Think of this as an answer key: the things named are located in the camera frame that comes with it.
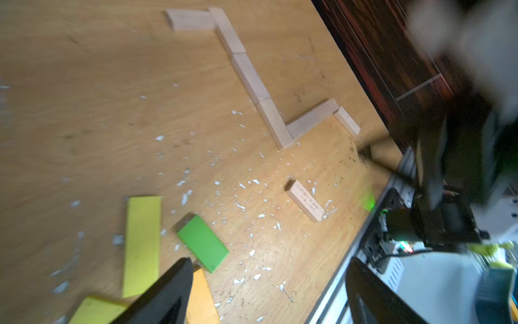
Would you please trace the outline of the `short green block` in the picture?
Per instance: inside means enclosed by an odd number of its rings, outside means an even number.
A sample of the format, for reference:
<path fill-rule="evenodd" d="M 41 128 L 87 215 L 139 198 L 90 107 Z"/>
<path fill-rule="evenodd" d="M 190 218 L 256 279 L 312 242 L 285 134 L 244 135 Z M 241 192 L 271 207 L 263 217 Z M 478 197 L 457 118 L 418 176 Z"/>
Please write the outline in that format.
<path fill-rule="evenodd" d="M 191 218 L 178 231 L 178 236 L 211 274 L 220 267 L 229 255 L 228 248 L 199 215 Z"/>

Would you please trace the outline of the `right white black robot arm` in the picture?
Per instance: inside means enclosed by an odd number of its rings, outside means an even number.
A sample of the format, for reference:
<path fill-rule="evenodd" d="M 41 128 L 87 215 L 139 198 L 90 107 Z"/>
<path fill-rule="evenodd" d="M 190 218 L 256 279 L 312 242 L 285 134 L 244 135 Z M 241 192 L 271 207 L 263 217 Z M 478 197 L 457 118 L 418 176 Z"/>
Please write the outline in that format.
<path fill-rule="evenodd" d="M 397 172 L 414 197 L 380 217 L 381 236 L 447 252 L 517 240 L 517 2 L 417 1 L 406 31 L 474 89 L 391 132 L 414 149 L 416 175 Z"/>

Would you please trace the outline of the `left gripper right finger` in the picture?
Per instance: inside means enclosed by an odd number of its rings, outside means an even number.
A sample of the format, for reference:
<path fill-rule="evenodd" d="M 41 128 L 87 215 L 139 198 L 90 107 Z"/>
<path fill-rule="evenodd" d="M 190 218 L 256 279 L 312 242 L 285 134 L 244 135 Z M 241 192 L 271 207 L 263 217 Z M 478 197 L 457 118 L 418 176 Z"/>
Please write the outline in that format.
<path fill-rule="evenodd" d="M 354 323 L 426 323 L 356 257 L 347 266 L 345 287 Z"/>

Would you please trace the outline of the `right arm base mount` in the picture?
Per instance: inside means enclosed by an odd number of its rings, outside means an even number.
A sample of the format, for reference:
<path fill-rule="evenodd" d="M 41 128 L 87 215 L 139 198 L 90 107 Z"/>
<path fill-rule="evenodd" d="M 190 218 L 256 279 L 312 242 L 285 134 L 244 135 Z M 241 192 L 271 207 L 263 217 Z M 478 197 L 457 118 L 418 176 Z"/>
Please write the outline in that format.
<path fill-rule="evenodd" d="M 411 244 L 423 242 L 418 235 L 413 199 L 421 193 L 411 193 L 408 200 L 403 199 L 396 188 L 390 188 L 384 195 L 380 206 L 373 210 L 374 217 L 366 233 L 360 240 L 360 250 L 366 256 L 366 263 L 378 274 L 384 274 L 392 258 L 427 253 L 430 247 L 406 251 L 400 248 L 402 242 Z"/>

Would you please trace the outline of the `natural wood block crosswise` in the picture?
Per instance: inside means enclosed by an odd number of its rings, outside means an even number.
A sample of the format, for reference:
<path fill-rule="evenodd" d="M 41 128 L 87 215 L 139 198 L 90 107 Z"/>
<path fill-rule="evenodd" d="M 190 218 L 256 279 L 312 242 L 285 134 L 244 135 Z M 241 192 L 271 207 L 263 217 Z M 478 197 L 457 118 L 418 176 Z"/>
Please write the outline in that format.
<path fill-rule="evenodd" d="M 214 31 L 217 28 L 208 10 L 166 9 L 165 15 L 173 31 Z"/>

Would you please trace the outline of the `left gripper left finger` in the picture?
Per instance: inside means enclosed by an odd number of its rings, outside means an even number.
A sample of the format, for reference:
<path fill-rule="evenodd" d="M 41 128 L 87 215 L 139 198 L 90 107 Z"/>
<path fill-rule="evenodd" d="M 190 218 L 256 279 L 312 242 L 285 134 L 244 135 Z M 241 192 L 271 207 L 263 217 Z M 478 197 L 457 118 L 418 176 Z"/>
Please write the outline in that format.
<path fill-rule="evenodd" d="M 194 281 L 189 258 L 179 259 L 114 323 L 184 323 Z"/>

